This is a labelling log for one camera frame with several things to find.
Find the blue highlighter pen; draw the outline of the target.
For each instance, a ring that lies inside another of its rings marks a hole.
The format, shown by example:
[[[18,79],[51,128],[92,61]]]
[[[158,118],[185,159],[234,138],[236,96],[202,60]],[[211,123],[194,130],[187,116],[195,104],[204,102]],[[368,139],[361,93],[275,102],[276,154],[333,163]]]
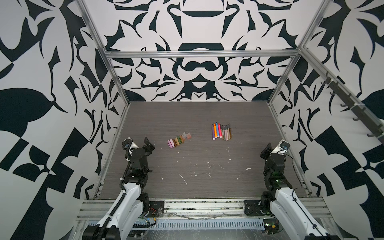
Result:
[[[217,130],[218,130],[218,138],[220,138],[220,137],[221,137],[221,134],[220,134],[219,124],[216,122],[216,125],[217,125]]]

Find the orange highlighter pen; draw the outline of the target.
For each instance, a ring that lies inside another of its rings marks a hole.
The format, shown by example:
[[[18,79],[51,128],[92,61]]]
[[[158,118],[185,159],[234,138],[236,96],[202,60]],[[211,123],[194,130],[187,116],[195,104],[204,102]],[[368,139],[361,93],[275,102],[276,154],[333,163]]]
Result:
[[[218,138],[218,130],[217,130],[216,123],[214,124],[214,133],[215,133],[215,139],[217,139]]]

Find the purple marker pen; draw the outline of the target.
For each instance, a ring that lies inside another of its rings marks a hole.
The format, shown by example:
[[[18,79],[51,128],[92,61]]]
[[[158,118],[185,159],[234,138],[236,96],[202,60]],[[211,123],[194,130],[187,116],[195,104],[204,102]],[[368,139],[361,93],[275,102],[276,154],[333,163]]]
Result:
[[[216,140],[216,132],[215,132],[215,125],[212,125],[212,139]]]

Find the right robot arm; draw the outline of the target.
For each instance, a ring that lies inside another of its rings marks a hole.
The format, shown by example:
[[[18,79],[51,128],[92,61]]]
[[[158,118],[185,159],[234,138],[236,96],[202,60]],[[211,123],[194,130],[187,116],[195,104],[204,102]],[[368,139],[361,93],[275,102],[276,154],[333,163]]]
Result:
[[[275,148],[268,144],[260,155],[265,160],[263,174],[267,188],[259,204],[261,212],[276,217],[292,240],[338,240],[339,236],[330,234],[315,220],[285,177],[286,152],[290,146],[281,140]]]

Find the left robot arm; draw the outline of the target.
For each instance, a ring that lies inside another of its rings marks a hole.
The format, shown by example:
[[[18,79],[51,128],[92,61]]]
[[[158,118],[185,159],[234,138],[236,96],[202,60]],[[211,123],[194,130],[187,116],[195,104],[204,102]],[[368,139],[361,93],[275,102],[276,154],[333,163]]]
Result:
[[[137,219],[148,212],[150,201],[144,188],[151,171],[148,156],[153,153],[155,146],[147,137],[142,147],[127,138],[122,142],[122,149],[128,165],[120,178],[121,192],[104,217],[96,225],[86,227],[83,240],[125,240]]]

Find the green circuit board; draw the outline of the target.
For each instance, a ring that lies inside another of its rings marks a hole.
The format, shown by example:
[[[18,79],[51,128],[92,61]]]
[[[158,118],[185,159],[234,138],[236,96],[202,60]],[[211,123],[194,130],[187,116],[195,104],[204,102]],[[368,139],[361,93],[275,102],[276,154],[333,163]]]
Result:
[[[265,233],[267,235],[276,235],[280,233],[284,228],[276,218],[263,219]]]

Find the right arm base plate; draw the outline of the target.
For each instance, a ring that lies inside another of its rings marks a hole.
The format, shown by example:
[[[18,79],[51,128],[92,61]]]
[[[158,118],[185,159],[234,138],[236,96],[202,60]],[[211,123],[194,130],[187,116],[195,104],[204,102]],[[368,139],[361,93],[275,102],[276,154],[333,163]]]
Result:
[[[244,201],[244,214],[248,217],[255,216],[272,216],[270,210],[270,202],[265,202],[262,200],[245,200]]]

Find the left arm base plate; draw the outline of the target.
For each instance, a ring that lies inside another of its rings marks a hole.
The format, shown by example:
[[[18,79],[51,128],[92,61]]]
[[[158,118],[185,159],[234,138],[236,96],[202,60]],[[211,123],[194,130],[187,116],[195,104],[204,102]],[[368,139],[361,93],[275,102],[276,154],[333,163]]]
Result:
[[[160,217],[165,208],[165,202],[164,201],[150,201],[149,202],[149,209],[148,213],[146,215],[147,218],[157,218]]]

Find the aluminium front rail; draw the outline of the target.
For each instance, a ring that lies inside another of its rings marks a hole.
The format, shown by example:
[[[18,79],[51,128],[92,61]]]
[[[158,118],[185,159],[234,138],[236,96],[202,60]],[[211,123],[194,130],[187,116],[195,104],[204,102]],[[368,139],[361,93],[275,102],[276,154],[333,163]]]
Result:
[[[323,198],[300,198],[315,218],[331,218]],[[244,217],[245,199],[168,199],[161,216],[176,218]],[[114,200],[85,200],[77,215],[78,221],[99,221],[112,207]]]

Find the black wall hook rack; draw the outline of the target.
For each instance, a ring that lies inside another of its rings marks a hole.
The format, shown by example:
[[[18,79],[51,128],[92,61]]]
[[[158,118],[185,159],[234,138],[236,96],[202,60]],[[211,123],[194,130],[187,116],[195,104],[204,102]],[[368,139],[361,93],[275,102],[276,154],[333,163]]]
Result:
[[[342,101],[340,107],[347,111],[352,111],[355,115],[353,120],[355,122],[362,122],[362,124],[371,132],[367,134],[368,138],[376,138],[382,145],[384,144],[384,123],[365,105],[358,97],[349,90],[346,85],[337,78],[332,78],[329,72],[320,74],[323,78],[322,87],[329,89],[330,99],[328,102],[328,109],[332,114],[331,105],[334,98]]]

